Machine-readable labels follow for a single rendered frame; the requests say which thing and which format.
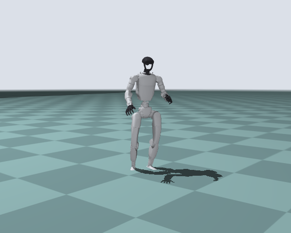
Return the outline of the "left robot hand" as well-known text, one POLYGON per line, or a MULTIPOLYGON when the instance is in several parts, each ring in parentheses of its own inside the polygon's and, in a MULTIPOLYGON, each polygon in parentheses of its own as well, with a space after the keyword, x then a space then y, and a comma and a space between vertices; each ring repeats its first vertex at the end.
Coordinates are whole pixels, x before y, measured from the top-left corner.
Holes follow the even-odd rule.
POLYGON ((169 104, 171 104, 172 103, 172 99, 171 99, 171 97, 169 96, 169 95, 167 95, 167 94, 165 94, 166 95, 166 100, 168 101, 168 102, 170 102, 169 104))

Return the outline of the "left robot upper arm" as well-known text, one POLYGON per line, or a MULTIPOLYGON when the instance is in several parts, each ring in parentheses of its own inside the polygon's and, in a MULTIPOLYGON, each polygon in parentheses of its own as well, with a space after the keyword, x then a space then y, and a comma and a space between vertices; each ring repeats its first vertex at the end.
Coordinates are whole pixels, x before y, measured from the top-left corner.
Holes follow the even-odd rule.
POLYGON ((158 87, 159 87, 159 89, 161 91, 161 93, 160 93, 161 97, 163 98, 163 95, 166 93, 166 91, 165 91, 165 87, 164 87, 164 84, 163 84, 163 81, 162 81, 162 77, 156 76, 156 82, 157 82, 158 87))

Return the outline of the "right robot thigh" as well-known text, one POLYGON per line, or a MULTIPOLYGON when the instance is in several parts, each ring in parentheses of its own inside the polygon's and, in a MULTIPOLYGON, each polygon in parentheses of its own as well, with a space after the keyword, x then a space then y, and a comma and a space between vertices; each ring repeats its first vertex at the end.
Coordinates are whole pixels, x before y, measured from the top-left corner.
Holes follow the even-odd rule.
POLYGON ((131 146, 135 149, 138 149, 138 134, 141 126, 141 111, 134 113, 131 116, 132 124, 131 124, 131 146))

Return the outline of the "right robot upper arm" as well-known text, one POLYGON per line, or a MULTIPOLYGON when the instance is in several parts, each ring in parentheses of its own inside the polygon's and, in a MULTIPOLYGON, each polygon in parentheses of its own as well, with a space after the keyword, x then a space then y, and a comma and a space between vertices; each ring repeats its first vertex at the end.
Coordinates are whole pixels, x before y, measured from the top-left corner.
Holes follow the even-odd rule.
POLYGON ((129 79, 129 83, 128 83, 126 91, 129 92, 129 96, 131 96, 131 97, 132 97, 131 90, 133 89, 135 82, 137 82, 138 79, 139 79, 139 75, 132 75, 129 79))

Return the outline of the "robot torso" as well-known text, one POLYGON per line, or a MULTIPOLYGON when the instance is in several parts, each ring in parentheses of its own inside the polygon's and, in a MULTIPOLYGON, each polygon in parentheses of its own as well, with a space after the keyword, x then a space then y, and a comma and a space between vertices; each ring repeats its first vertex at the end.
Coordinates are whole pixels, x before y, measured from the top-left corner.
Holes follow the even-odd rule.
POLYGON ((143 73, 138 74, 139 79, 136 82, 137 98, 143 101, 138 111, 141 111, 141 118, 149 118, 152 117, 152 108, 149 107, 148 101, 151 101, 154 96, 156 76, 153 73, 149 73, 151 75, 143 73))

